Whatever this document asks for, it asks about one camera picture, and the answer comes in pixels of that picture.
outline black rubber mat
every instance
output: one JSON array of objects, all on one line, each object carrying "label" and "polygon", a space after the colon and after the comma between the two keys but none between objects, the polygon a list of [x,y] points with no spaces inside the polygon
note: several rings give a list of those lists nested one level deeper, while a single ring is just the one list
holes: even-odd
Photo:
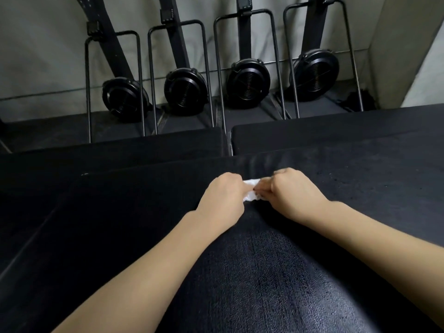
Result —
[{"label": "black rubber mat", "polygon": [[[301,169],[331,200],[444,245],[442,137],[336,145],[85,175],[0,280],[3,332],[49,332],[193,210],[219,174]],[[186,277],[159,332],[440,332],[377,274],[313,231],[246,204]]]}]

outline black vinyl cushion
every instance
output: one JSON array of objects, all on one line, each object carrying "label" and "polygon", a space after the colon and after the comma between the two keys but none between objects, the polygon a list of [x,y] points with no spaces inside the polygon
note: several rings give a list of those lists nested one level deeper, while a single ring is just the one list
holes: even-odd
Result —
[{"label": "black vinyl cushion", "polygon": [[0,156],[0,272],[79,175],[227,152],[215,127]]},{"label": "black vinyl cushion", "polygon": [[[444,246],[442,136],[418,133],[85,175],[0,280],[0,330],[49,332],[152,248],[223,172],[301,169],[331,200]],[[158,332],[439,332],[346,251],[246,202]]]},{"label": "black vinyl cushion", "polygon": [[444,104],[330,114],[234,126],[231,143],[234,155],[253,154],[441,129],[443,121]]}]

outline white tissue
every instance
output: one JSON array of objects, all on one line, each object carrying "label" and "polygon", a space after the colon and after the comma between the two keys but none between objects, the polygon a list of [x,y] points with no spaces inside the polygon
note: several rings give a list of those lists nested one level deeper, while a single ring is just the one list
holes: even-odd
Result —
[{"label": "white tissue", "polygon": [[[251,180],[244,180],[244,182],[248,185],[252,185],[253,187],[258,184],[258,182],[261,179],[251,179]],[[265,200],[261,195],[256,194],[254,191],[248,192],[247,196],[244,197],[245,201],[254,201],[254,200]]]}]

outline hand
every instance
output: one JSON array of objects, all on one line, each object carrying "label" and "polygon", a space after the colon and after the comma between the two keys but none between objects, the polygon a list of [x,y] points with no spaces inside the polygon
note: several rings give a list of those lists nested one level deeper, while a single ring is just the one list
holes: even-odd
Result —
[{"label": "hand", "polygon": [[254,191],[286,218],[302,224],[312,221],[330,202],[308,177],[293,168],[277,170],[271,178],[261,179]]},{"label": "hand", "polygon": [[214,225],[218,236],[234,226],[242,216],[243,198],[252,189],[239,174],[222,174],[205,190],[195,212],[203,222]]}]

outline black metal frame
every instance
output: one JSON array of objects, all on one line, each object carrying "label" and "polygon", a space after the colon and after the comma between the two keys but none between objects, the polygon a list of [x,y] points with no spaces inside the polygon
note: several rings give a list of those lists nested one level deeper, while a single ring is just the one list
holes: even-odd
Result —
[{"label": "black metal frame", "polygon": [[88,21],[98,22],[103,34],[100,47],[108,61],[114,77],[134,79],[125,54],[117,39],[111,20],[103,0],[77,0],[82,7]]},{"label": "black metal frame", "polygon": [[225,16],[218,17],[217,19],[214,20],[214,24],[213,24],[214,45],[216,48],[216,63],[217,63],[217,68],[218,68],[218,79],[219,79],[219,92],[220,92],[220,96],[221,96],[221,107],[222,107],[222,124],[223,124],[223,129],[225,131],[225,134],[226,134],[225,106],[224,106],[224,102],[223,102],[222,71],[221,71],[221,61],[220,61],[220,56],[219,56],[219,41],[218,41],[217,24],[219,21],[225,20],[225,19],[231,19],[231,18],[234,19],[239,16],[252,16],[255,14],[263,14],[263,13],[266,13],[270,16],[271,33],[273,35],[274,56],[276,59],[277,82],[279,83],[279,91],[281,94],[281,102],[282,102],[282,119],[286,119],[286,112],[285,112],[285,107],[284,107],[284,91],[282,89],[281,70],[279,68],[279,50],[277,47],[278,46],[278,39],[276,38],[276,27],[274,24],[273,13],[269,9],[258,9],[258,10],[251,10],[251,11],[247,11],[247,12],[242,12],[241,14],[239,14],[239,13],[228,14]]},{"label": "black metal frame", "polygon": [[236,0],[237,34],[239,37],[239,56],[241,59],[251,58],[251,14],[253,9],[251,0]]},{"label": "black metal frame", "polygon": [[173,49],[176,68],[189,68],[190,61],[186,52],[185,40],[183,38],[182,27],[180,26],[179,12],[176,0],[159,0],[161,17],[170,18],[171,24],[166,30]]},{"label": "black metal frame", "polygon": [[[358,79],[358,71],[356,69],[356,63],[355,63],[355,54],[354,54],[354,51],[353,51],[352,39],[351,39],[351,35],[350,35],[350,25],[348,23],[347,6],[345,5],[345,2],[343,0],[323,0],[322,2],[325,5],[325,7],[328,7],[328,6],[332,5],[335,2],[339,2],[342,5],[342,12],[343,12],[344,21],[345,21],[345,29],[346,29],[346,32],[347,32],[347,42],[348,42],[348,47],[350,49],[350,60],[352,62],[353,77],[355,79],[356,87],[358,89],[359,106],[361,108],[361,111],[364,111],[364,106],[362,104],[361,87],[359,85],[359,79]],[[291,86],[293,87],[294,107],[296,109],[296,116],[297,116],[297,118],[299,118],[299,105],[298,105],[298,102],[297,102],[296,80],[294,78],[294,70],[293,70],[293,57],[292,57],[292,54],[291,54],[290,39],[288,37],[287,12],[290,9],[310,6],[310,5],[312,5],[312,3],[313,3],[312,1],[308,1],[308,2],[302,2],[302,3],[297,3],[297,4],[286,6],[286,8],[284,10],[284,14],[283,14],[283,18],[284,18],[284,31],[285,31],[286,45],[287,45],[287,51],[288,51],[288,63],[289,63],[289,66],[290,66],[290,77],[291,77],[291,83],[292,83]]]},{"label": "black metal frame", "polygon": [[308,2],[304,36],[302,38],[303,53],[321,47],[328,8],[324,0],[308,0]]},{"label": "black metal frame", "polygon": [[148,55],[150,60],[150,78],[151,78],[151,99],[153,101],[153,112],[154,112],[154,133],[157,134],[157,117],[156,117],[156,93],[154,88],[154,66],[153,66],[153,48],[151,44],[151,35],[153,32],[162,30],[162,29],[168,29],[170,26],[187,26],[190,24],[198,24],[200,25],[202,29],[202,41],[203,41],[203,57],[205,60],[205,74],[207,76],[207,88],[208,88],[208,102],[210,104],[210,111],[211,111],[211,125],[214,127],[214,118],[213,118],[213,104],[211,101],[211,83],[210,83],[210,68],[208,66],[208,50],[207,50],[207,37],[205,35],[205,26],[203,25],[202,21],[199,20],[189,20],[189,21],[183,21],[179,23],[174,24],[162,24],[160,26],[152,27],[148,31]]},{"label": "black metal frame", "polygon": [[[115,39],[117,39],[117,36],[124,36],[124,35],[135,35],[136,36],[136,44],[137,44],[137,69],[139,74],[139,88],[140,88],[140,111],[142,115],[142,131],[143,136],[146,136],[145,131],[145,116],[144,116],[144,109],[143,109],[143,77],[142,77],[142,54],[140,52],[140,37],[139,34],[136,33],[133,30],[127,30],[127,31],[120,31],[114,34]],[[95,39],[93,37],[88,37],[85,41],[85,77],[86,77],[86,111],[88,113],[88,136],[89,136],[89,143],[92,143],[92,122],[91,122],[91,85],[90,85],[90,78],[89,78],[89,43],[91,41],[94,41]]]}]

